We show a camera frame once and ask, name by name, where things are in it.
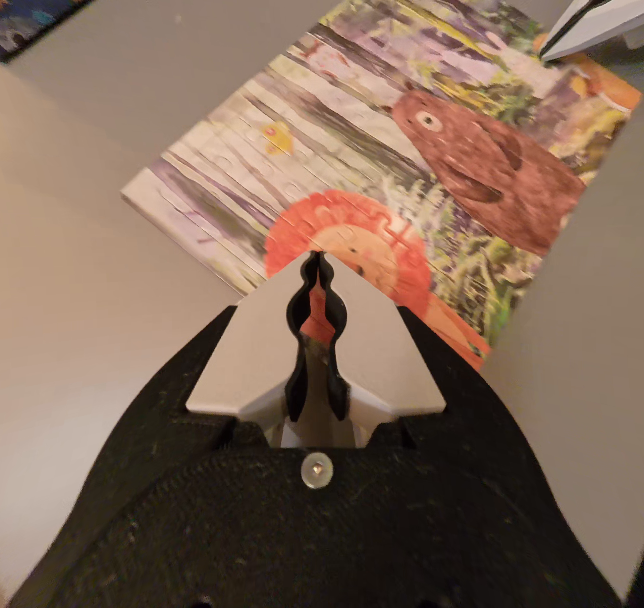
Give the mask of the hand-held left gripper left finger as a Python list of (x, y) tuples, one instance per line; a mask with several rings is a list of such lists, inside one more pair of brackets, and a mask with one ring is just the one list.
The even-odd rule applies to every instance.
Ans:
[(253, 423), (299, 419), (308, 390), (301, 328), (318, 268), (319, 253), (303, 253), (239, 301), (187, 399), (188, 411)]

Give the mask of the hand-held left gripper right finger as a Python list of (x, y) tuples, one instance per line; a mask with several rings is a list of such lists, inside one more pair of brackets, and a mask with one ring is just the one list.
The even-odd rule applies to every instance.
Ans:
[(377, 427), (442, 412), (446, 402), (393, 300), (333, 255), (320, 255), (319, 281), (334, 328), (327, 387), (337, 419)]

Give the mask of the forest animal jigsaw puzzle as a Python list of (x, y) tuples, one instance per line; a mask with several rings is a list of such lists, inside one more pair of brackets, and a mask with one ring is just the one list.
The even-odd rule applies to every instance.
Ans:
[(342, 260), (479, 370), (641, 93), (502, 0), (343, 0), (124, 200), (246, 295)]

